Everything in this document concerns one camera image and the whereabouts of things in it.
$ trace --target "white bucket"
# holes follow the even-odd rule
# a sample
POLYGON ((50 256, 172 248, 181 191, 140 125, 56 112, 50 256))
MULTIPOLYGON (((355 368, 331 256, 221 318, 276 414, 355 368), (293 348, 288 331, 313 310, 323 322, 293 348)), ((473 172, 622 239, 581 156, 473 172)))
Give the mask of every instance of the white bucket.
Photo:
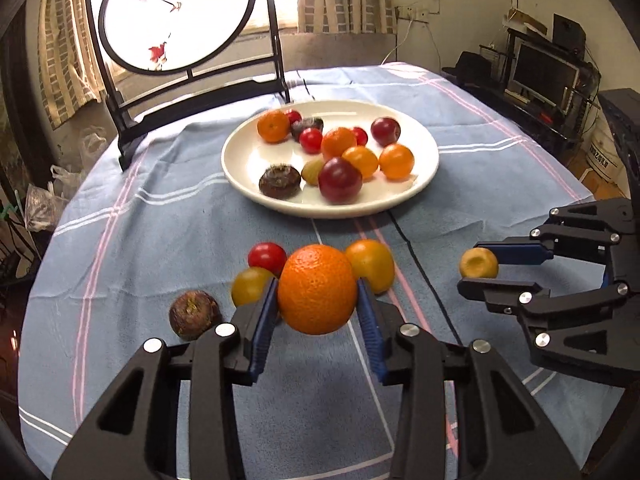
POLYGON ((591 136, 591 144, 587 150, 587 161, 596 173, 607 182, 615 181, 622 168, 622 161, 620 161, 613 139, 599 128, 591 136))

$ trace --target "red fruit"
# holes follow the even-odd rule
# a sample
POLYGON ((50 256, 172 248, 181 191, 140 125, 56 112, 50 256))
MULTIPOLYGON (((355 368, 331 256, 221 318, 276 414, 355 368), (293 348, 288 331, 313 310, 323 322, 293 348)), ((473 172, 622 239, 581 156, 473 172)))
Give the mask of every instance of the red fruit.
POLYGON ((336 156, 320 170, 318 187, 329 202, 350 202, 362 188, 362 174, 346 160, 336 156))
POLYGON ((300 134, 300 146, 307 153, 317 155, 322 144, 322 132, 317 128, 307 128, 300 134))
POLYGON ((278 244, 261 242, 251 248, 246 262, 249 267, 261 267, 275 276, 279 276, 287 262, 287 253, 278 244))
POLYGON ((352 129, 354 134, 356 134, 356 141, 358 146, 366 146, 369 141, 369 136, 367 133, 359 126, 354 126, 352 129))
POLYGON ((371 136, 380 146, 388 146, 398 142, 400 124, 391 117, 380 117, 371 123, 371 136))
POLYGON ((289 124, 297 123, 302 120, 302 115, 300 115, 300 112, 296 110, 289 109, 285 111, 284 114, 289 118, 289 124))

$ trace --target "plate of fruit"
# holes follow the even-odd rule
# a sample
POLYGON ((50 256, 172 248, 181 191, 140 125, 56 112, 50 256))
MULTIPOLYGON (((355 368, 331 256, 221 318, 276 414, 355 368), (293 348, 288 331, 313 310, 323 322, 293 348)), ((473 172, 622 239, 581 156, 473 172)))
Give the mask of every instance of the plate of fruit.
POLYGON ((310 101, 245 121, 222 148, 231 185, 270 209, 306 218, 384 211, 424 189, 438 147, 417 120, 360 101, 310 101))

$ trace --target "circular black frame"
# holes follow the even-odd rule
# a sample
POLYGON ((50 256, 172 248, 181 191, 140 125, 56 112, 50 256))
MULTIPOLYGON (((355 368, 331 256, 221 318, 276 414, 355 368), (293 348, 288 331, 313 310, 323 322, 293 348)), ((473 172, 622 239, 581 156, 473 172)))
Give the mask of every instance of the circular black frame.
POLYGON ((242 32, 242 30, 246 27, 246 24, 249 22, 249 18, 251 17, 251 13, 254 12, 254 7, 255 7, 255 0, 249 0, 247 2, 247 6, 246 9, 244 10, 244 15, 242 16, 242 19, 240 20, 240 23, 238 24, 238 26, 236 27, 236 30, 234 30, 231 33, 231 36, 229 36, 224 43, 222 43, 216 50, 214 50, 213 52, 211 52, 210 54, 208 54, 207 56, 189 64, 189 65, 185 65, 183 67, 179 67, 179 68, 172 68, 170 70, 146 70, 144 68, 140 68, 137 66, 133 66, 131 63, 128 63, 126 61, 124 61, 117 53, 116 51, 114 51, 114 49, 111 47, 111 43, 109 43, 109 40, 107 38, 107 33, 104 30, 104 17, 107 11, 107 5, 109 3, 109 0, 102 0, 102 3, 100 4, 100 11, 98 12, 98 35, 100 36, 100 42, 102 43, 102 46, 104 47, 107 55, 118 65, 120 65, 121 67, 125 68, 126 70, 136 73, 136 74, 140 74, 140 75, 150 75, 150 76, 161 76, 161 75, 175 75, 175 74, 180 74, 183 72, 186 72, 188 70, 193 70, 194 68, 202 65, 203 63, 206 63, 207 61, 213 59, 214 57, 216 57, 218 54, 220 54, 223 50, 225 50, 231 43, 233 43, 236 38, 238 36, 240 36, 240 33, 242 32))

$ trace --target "white plate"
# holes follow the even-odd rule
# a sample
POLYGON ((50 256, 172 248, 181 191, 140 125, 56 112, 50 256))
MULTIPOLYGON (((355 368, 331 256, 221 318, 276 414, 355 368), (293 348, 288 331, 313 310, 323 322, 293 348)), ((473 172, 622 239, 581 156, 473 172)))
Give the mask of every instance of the white plate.
MULTIPOLYGON (((338 126, 363 127, 368 133, 378 117, 393 117, 400 124, 399 143, 407 146, 415 157, 412 174, 402 182, 390 182, 378 170, 363 183, 353 203, 332 205, 315 186, 302 181, 302 190, 288 200, 264 196, 258 181, 272 164, 290 164, 302 172, 306 161, 319 155, 307 155, 302 147, 289 139, 279 144, 267 144, 257 131, 258 116, 240 126, 228 137, 222 148, 222 169, 233 187, 249 199, 281 213, 305 218, 352 218, 378 213, 411 198, 431 181, 438 169, 438 147, 429 131, 414 118, 386 106, 361 101, 309 101, 289 104, 304 118, 320 117, 324 132, 338 126)), ((367 147, 379 155, 382 147, 369 135, 367 147)))

